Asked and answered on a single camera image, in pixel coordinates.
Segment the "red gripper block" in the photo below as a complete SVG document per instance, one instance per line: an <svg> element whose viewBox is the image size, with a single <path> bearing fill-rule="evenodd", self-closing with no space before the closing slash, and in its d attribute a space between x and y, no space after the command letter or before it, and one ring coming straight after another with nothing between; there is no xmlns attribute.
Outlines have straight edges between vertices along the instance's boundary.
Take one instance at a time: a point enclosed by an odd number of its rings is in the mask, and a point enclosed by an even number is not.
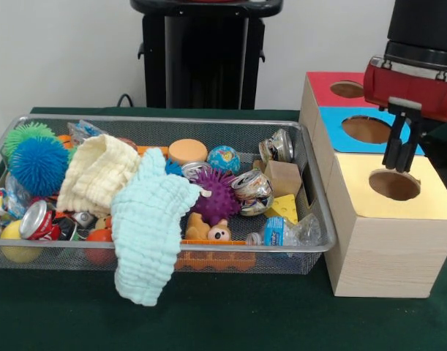
<svg viewBox="0 0 447 351"><path fill-rule="evenodd" d="M404 100L421 108L425 118L447 122L447 71L412 66L391 61L381 56L370 59L364 73L364 98L387 108L390 99ZM409 172L422 132L421 115L406 115L404 110L394 112L388 143L383 156L386 169ZM402 144L400 137L409 120L410 135Z"/></svg>

